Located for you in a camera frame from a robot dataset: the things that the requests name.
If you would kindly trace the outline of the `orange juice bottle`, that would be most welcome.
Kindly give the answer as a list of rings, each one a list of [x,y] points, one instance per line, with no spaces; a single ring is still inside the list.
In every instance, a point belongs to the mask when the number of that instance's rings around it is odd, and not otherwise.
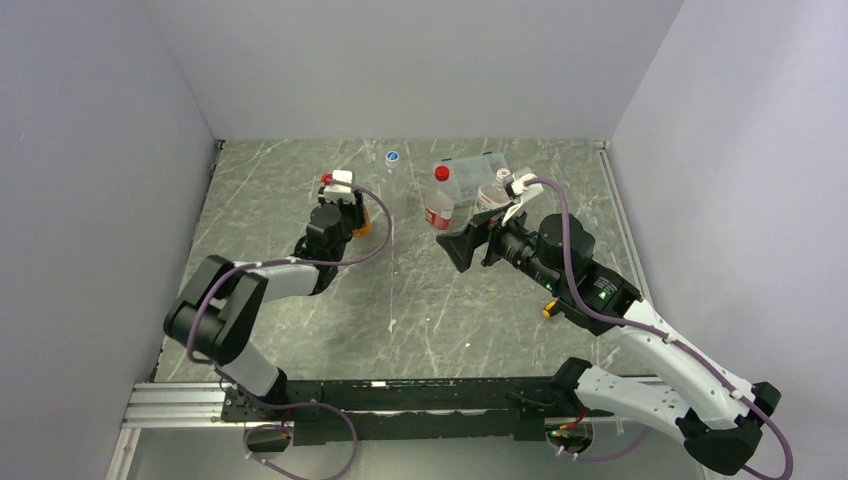
[[[369,211],[364,203],[358,203],[355,206],[356,220],[352,230],[354,238],[366,237],[371,230],[371,218]]]

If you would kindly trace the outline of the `red bottle cap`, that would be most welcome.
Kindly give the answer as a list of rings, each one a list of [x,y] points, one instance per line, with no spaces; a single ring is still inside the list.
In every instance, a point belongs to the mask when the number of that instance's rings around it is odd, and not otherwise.
[[[450,178],[450,168],[445,165],[439,165],[434,169],[434,178],[438,182],[446,182]]]

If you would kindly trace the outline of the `large clear tea bottle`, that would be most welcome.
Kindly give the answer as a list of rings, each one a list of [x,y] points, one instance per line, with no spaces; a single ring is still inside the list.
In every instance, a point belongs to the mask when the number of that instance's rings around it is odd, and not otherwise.
[[[505,181],[508,180],[510,176],[503,182],[500,182],[497,180],[495,173],[493,177],[486,180],[479,186],[477,197],[472,209],[473,215],[496,210],[510,203],[511,199],[505,190]]]

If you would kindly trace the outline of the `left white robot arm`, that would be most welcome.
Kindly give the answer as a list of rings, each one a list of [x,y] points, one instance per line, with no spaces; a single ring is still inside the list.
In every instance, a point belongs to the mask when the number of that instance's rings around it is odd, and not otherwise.
[[[320,188],[291,256],[267,263],[206,257],[166,315],[165,335],[248,392],[248,407],[258,417],[279,417],[289,401],[288,377],[250,341],[259,310],[275,300],[325,291],[345,263],[347,244],[369,225],[362,191]]]

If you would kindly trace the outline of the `small red label bottle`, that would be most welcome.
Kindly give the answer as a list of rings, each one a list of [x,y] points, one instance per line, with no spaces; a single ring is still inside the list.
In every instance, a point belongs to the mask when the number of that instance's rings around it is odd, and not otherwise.
[[[455,206],[452,196],[446,190],[447,181],[438,182],[434,178],[433,171],[433,179],[428,185],[423,202],[427,223],[434,229],[444,232],[452,227]]]

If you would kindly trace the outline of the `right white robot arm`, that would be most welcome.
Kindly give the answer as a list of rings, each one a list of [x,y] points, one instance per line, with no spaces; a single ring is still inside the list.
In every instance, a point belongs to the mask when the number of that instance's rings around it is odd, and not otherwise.
[[[617,272],[593,258],[595,239],[569,216],[546,216],[535,231],[523,216],[508,222],[502,213],[475,216],[460,232],[437,236],[458,271],[471,266],[485,247],[482,265],[512,265],[553,297],[544,308],[563,314],[597,338],[636,355],[665,383],[650,387],[611,374],[587,360],[568,358],[549,381],[557,411],[603,410],[662,432],[684,446],[702,466],[731,476],[754,456],[765,418],[781,394],[768,382],[750,383],[708,359],[683,339]]]

